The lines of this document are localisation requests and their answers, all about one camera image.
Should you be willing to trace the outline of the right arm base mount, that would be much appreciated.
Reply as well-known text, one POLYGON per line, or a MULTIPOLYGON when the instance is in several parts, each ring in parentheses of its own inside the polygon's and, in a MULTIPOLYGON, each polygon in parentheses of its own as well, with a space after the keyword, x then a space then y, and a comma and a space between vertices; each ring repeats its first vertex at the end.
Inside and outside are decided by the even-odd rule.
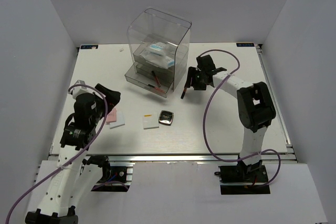
POLYGON ((222 195, 269 195, 268 174, 265 165, 261 169, 243 176, 237 166, 219 166, 214 175, 219 178, 222 195))

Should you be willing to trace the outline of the white cotton pad pack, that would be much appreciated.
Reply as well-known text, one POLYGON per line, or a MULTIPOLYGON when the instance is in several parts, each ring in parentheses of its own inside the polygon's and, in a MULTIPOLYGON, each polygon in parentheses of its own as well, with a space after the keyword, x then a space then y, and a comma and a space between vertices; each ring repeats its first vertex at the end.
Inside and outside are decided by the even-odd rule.
POLYGON ((175 61, 168 56, 160 56, 153 54, 151 52, 142 51, 140 56, 144 58, 147 62, 163 69, 168 69, 175 65, 175 61))
POLYGON ((166 43, 163 43, 163 42, 155 42, 155 43, 149 44, 146 49, 150 53, 160 55, 160 56, 164 56, 164 55, 170 54, 175 49, 175 47, 172 46, 169 43, 166 44, 166 43))

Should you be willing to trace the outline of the clear acrylic drawer organizer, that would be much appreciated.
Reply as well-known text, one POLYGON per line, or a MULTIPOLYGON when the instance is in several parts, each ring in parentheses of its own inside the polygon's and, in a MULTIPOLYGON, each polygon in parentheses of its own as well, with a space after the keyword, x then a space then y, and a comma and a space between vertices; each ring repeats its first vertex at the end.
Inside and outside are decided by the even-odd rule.
POLYGON ((128 27, 132 66, 127 82, 163 98, 187 72, 192 22, 148 7, 128 27))

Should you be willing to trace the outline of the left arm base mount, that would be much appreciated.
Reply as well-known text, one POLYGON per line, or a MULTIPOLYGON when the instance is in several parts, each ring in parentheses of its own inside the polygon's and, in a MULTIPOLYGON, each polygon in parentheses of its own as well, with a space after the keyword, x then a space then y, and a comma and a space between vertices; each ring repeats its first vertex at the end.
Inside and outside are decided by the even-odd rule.
POLYGON ((133 164, 112 163, 110 171, 104 175, 91 191, 119 193, 127 192, 133 175, 133 164))

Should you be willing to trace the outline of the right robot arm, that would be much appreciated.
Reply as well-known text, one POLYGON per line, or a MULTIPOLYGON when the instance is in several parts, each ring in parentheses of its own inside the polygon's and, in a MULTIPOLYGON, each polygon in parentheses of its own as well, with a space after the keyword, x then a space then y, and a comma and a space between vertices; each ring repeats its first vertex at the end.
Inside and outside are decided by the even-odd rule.
POLYGON ((188 88, 205 91, 211 86, 215 88, 215 92, 223 90, 237 99, 238 117, 244 127, 243 145, 237 160, 237 175, 245 182, 250 181, 261 167, 264 136, 276 117, 268 86, 264 82, 244 81, 223 67, 215 67, 210 55, 198 56, 196 61, 196 67, 188 68, 181 98, 184 98, 188 88))

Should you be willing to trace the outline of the dark red lip gloss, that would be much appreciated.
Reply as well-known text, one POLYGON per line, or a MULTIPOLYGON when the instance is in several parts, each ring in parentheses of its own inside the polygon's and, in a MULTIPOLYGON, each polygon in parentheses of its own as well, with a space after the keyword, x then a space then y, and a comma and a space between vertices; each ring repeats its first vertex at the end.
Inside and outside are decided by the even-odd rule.
POLYGON ((152 74, 152 76, 153 76, 153 78, 154 78, 154 80, 155 80, 155 82, 156 82, 157 87, 160 88, 160 87, 161 87, 161 84, 160 84, 159 79, 157 78, 155 72, 154 72, 154 71, 151 71, 151 74, 152 74))

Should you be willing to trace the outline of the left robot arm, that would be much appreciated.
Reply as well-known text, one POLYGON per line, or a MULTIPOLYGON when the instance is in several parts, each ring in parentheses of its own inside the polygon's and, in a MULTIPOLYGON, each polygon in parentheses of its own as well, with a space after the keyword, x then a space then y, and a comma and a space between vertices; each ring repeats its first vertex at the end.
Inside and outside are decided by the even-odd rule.
POLYGON ((76 208, 98 182, 112 176, 108 157, 85 158, 98 137, 107 115, 120 102, 121 93, 101 84, 91 88, 79 81, 68 90, 75 103, 60 139, 57 168, 37 209, 29 211, 25 223, 78 223, 76 208))

